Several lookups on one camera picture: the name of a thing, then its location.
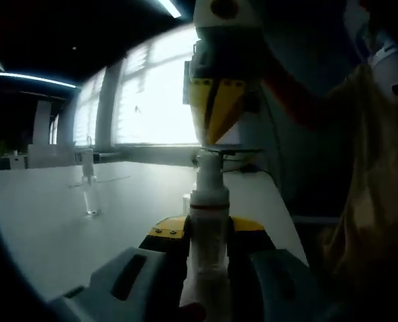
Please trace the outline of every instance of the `window blind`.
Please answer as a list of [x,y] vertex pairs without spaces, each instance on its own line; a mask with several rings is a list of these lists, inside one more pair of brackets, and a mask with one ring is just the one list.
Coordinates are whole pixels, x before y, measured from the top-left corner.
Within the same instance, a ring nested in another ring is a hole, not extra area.
[[184,63],[197,41],[193,26],[128,53],[117,88],[113,144],[196,144],[191,109],[183,105]]
[[76,146],[94,146],[100,92],[106,68],[89,79],[79,93],[73,125],[73,141]]

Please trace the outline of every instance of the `gray plastic part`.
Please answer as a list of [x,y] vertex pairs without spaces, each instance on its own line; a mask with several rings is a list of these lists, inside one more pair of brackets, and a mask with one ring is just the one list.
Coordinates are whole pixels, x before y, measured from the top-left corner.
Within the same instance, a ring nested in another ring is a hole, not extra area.
[[260,282],[264,321],[317,321],[330,307],[310,269],[287,250],[250,258]]
[[[134,256],[146,258],[125,301],[112,295],[112,290]],[[165,265],[166,254],[129,248],[91,276],[90,286],[72,298],[54,300],[51,306],[64,321],[147,321],[148,304],[153,284]]]

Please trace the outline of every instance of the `white table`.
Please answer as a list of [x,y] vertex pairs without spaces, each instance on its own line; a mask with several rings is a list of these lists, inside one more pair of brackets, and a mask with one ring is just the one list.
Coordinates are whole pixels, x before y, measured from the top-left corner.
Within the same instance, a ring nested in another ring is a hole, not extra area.
[[[195,169],[97,164],[103,213],[84,216],[80,166],[0,171],[0,232],[24,276],[47,301],[80,285],[158,221],[180,215]],[[289,213],[269,175],[225,174],[231,215],[259,221],[278,248],[307,263]]]

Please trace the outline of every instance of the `fluorescent light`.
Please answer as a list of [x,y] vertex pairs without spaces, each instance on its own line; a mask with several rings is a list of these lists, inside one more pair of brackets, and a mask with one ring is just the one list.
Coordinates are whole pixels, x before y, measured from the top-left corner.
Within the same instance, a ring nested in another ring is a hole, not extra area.
[[71,87],[73,89],[76,88],[75,85],[67,84],[67,83],[62,83],[58,82],[57,80],[51,80],[51,79],[46,79],[46,78],[40,78],[40,77],[35,77],[35,76],[29,76],[29,75],[21,75],[21,74],[12,74],[10,72],[0,72],[0,76],[7,76],[7,77],[17,77],[17,78],[25,78],[25,79],[31,79],[33,81],[40,81],[40,82],[45,82],[45,83],[52,83],[52,84],[57,84],[57,85],[62,85],[66,87]]
[[170,2],[170,0],[158,0],[162,4],[164,8],[172,15],[174,18],[178,18],[181,16],[178,9]]

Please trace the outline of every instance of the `person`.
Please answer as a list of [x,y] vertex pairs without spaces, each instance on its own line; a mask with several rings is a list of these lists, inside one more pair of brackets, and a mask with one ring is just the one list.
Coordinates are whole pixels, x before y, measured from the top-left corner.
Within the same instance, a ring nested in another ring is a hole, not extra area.
[[[314,97],[270,49],[263,81],[297,123],[316,129],[338,119],[350,135],[352,181],[337,228],[321,235],[322,265],[343,299],[376,304],[374,294],[388,301],[398,287],[398,0],[360,5],[370,13],[373,55],[340,86]],[[392,50],[390,63],[378,65]]]

